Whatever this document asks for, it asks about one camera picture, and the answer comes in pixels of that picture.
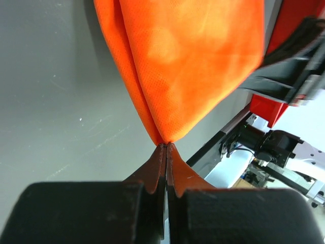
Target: orange fabric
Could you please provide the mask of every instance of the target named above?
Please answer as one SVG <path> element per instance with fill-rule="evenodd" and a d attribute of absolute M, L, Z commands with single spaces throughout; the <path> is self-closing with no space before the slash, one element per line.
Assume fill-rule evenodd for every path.
<path fill-rule="evenodd" d="M 105 40 L 155 144 L 182 138 L 258 66 L 263 2 L 94 0 Z"/>

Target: cable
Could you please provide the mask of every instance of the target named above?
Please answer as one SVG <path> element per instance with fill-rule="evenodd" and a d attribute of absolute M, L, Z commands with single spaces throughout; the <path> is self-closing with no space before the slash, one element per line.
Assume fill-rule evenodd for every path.
<path fill-rule="evenodd" d="M 237 150 L 248 151 L 248 152 L 250 152 L 251 154 L 253 154 L 253 156 L 254 156 L 254 153 L 253 153 L 251 150 L 246 149 L 246 148 L 238 148 L 238 147 L 236 147 L 236 148 L 234 148 L 234 149 L 232 149 L 232 150 L 229 150 L 229 148 L 228 148 L 228 152 L 227 152 L 226 157 L 227 157 L 227 158 L 230 158 L 230 154 L 231 154 L 233 151 L 237 151 Z"/>
<path fill-rule="evenodd" d="M 237 150 L 241 150 L 241 151 L 248 151 L 248 152 L 250 152 L 251 154 L 253 154 L 254 155 L 254 153 L 251 151 L 251 150 L 249 150 L 249 149 L 246 149 L 246 148 L 234 148 L 233 150 L 231 150 L 230 152 L 232 153 L 233 151 L 237 151 Z"/>

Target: orange cloth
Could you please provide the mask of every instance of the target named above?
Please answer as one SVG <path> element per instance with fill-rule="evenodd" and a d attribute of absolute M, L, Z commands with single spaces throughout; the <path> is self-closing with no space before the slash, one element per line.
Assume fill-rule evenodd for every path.
<path fill-rule="evenodd" d="M 263 55 L 263 0 L 94 3 L 105 40 L 155 144 L 182 138 Z"/>

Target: white surface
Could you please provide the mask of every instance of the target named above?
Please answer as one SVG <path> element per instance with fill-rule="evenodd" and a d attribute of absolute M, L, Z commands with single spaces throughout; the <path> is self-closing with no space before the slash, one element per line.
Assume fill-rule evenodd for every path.
<path fill-rule="evenodd" d="M 230 188 L 243 174 L 251 159 L 252 154 L 248 151 L 234 151 L 230 158 L 224 156 L 205 180 L 217 188 Z"/>

